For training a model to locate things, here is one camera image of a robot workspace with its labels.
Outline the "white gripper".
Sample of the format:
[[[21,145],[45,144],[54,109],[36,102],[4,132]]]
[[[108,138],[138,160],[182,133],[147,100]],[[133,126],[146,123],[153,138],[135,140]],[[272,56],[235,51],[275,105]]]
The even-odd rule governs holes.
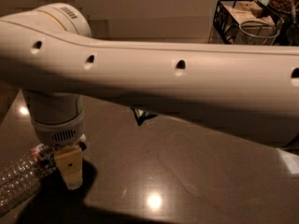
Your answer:
[[[70,93],[27,92],[32,125],[39,141],[47,146],[63,147],[75,143],[84,134],[82,97]],[[54,160],[69,190],[81,187],[82,149],[66,146],[54,152]]]

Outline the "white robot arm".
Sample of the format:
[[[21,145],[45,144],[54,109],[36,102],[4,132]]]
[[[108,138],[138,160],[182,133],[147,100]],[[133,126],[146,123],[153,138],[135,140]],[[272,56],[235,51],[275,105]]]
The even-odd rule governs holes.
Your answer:
[[[296,47],[97,40],[67,4],[0,18],[1,78],[23,90],[38,139],[64,152],[59,168],[74,188],[83,97],[295,149],[298,67]]]

